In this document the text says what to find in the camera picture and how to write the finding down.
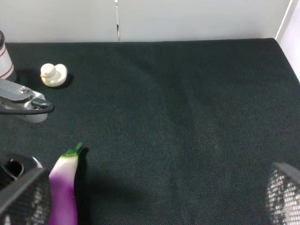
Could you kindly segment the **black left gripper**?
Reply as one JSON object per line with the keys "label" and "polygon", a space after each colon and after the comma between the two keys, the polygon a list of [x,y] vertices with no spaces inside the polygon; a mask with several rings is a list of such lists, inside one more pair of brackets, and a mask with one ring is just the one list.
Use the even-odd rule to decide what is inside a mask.
{"label": "black left gripper", "polygon": [[46,225],[52,212],[49,172],[34,157],[0,154],[0,223]]}

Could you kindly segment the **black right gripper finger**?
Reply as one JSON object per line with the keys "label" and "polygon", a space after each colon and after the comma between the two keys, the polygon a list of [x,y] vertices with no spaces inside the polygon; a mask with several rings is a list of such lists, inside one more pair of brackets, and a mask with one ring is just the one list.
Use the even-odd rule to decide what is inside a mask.
{"label": "black right gripper finger", "polygon": [[268,177],[266,210],[272,225],[300,223],[300,171],[286,163],[273,163]]}

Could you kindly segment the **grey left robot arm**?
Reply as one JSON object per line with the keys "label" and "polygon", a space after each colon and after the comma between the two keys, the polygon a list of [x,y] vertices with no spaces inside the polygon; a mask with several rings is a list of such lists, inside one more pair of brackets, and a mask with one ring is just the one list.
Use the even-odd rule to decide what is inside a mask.
{"label": "grey left robot arm", "polygon": [[[32,89],[0,80],[0,113],[30,122],[47,118],[54,106]],[[49,171],[34,157],[13,152],[0,155],[0,223],[46,225],[52,211]]]}

